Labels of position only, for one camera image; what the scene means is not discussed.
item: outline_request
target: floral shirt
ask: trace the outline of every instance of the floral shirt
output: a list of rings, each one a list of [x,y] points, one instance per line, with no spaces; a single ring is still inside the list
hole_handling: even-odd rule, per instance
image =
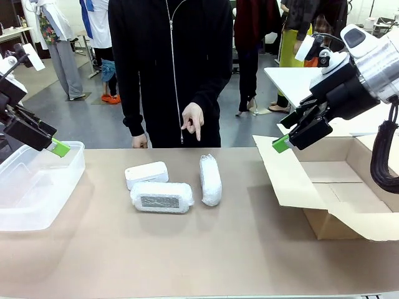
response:
[[[39,24],[44,41],[47,45],[54,45],[60,41],[60,38],[55,33],[53,27],[51,26],[49,20],[47,20],[43,12],[41,12],[39,15]]]

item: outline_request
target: wrapped item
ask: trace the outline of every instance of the wrapped item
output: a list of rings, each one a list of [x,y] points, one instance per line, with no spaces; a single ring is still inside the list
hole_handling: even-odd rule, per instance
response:
[[[193,192],[185,183],[139,182],[130,192],[139,211],[183,214],[194,204]]]
[[[211,154],[201,156],[202,201],[210,207],[217,206],[222,198],[222,181],[218,163]]]
[[[164,162],[154,162],[144,165],[131,167],[125,170],[127,189],[137,182],[159,182],[165,183],[169,181],[168,169]]]

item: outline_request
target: gray label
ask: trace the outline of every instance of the gray label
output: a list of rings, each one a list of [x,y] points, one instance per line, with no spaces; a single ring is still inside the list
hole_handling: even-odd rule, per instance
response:
[[[176,197],[150,197],[142,196],[143,207],[167,207],[171,209],[179,208],[179,199]]]

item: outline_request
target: orange shoe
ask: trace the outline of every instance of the orange shoe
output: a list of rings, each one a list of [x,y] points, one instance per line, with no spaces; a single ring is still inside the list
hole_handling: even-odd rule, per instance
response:
[[[114,97],[110,97],[110,100],[108,101],[108,104],[111,104],[111,105],[116,105],[116,104],[119,104],[119,103],[120,103],[119,95],[116,95]]]
[[[101,100],[109,103],[109,101],[112,99],[112,97],[110,95],[102,95],[101,96]]]

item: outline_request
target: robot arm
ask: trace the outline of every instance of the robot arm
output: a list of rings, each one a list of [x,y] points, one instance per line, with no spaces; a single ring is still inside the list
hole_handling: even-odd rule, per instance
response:
[[[4,59],[0,56],[0,122],[5,126],[3,132],[35,150],[47,149],[63,157],[69,147],[53,138],[57,130],[19,104],[27,91],[14,78],[12,71],[20,64],[27,67],[32,64],[21,44],[15,45],[14,50],[7,52]]]
[[[388,170],[390,145],[398,128],[399,32],[377,39],[349,25],[341,37],[348,53],[315,49],[314,45],[320,44],[317,37],[305,40],[306,49],[300,50],[302,58],[308,53],[318,54],[319,64],[324,68],[310,85],[312,95],[281,121],[286,128],[295,126],[294,129],[276,140],[273,147],[278,152],[291,147],[303,150],[332,132],[329,122],[334,118],[350,120],[380,102],[391,104],[389,119],[380,126],[376,138],[371,172],[382,189],[399,193],[399,178],[392,177]]]

